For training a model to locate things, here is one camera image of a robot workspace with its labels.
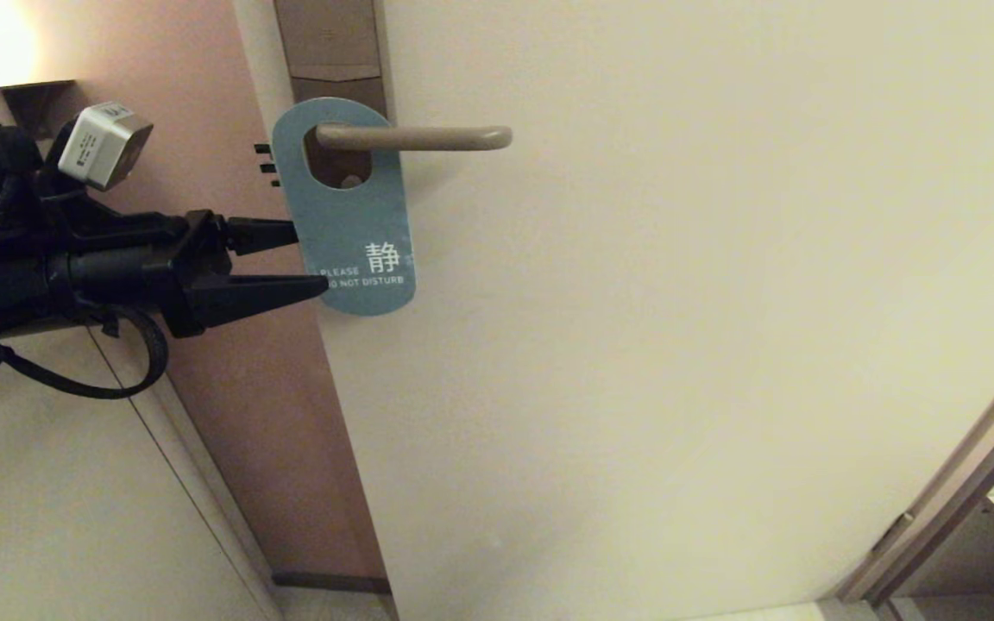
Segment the white door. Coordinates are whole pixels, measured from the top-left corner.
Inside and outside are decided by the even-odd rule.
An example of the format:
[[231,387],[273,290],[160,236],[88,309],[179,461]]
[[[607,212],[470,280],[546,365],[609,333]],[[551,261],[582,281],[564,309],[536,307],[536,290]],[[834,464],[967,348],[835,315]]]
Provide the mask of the white door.
[[820,598],[994,394],[994,3],[384,3],[417,297],[325,310],[404,621]]

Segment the lever handle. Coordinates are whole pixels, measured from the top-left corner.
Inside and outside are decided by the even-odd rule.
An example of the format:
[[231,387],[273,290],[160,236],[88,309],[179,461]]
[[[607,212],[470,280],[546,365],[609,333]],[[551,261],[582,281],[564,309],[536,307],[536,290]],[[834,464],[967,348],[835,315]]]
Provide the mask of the lever handle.
[[492,152],[513,144],[509,127],[369,127],[325,122],[317,141],[328,149],[348,152]]

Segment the light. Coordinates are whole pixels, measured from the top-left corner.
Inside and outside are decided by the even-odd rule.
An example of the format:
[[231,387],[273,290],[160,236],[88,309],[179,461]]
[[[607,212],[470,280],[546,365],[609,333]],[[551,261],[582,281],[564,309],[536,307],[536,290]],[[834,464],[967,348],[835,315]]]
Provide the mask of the light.
[[16,0],[0,0],[0,86],[33,82],[36,35]]

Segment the do not disturb sign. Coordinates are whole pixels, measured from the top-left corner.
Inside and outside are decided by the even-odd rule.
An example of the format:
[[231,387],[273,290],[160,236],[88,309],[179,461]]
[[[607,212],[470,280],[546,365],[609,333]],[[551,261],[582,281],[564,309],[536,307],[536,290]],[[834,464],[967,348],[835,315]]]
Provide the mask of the do not disturb sign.
[[320,296],[337,311],[384,315],[417,291],[401,159],[393,150],[371,152],[371,176],[355,188],[321,184],[309,172],[305,137],[320,123],[387,127],[369,107],[336,97],[297,103],[275,124],[272,153],[301,256],[309,274],[326,276]]

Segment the wooden door frame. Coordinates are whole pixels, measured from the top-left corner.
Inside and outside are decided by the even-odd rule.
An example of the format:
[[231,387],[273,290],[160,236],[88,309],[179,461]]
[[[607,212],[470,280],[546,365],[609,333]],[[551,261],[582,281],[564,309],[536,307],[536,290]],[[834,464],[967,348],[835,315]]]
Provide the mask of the wooden door frame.
[[845,602],[878,608],[934,553],[994,487],[994,400],[973,429],[840,586]]

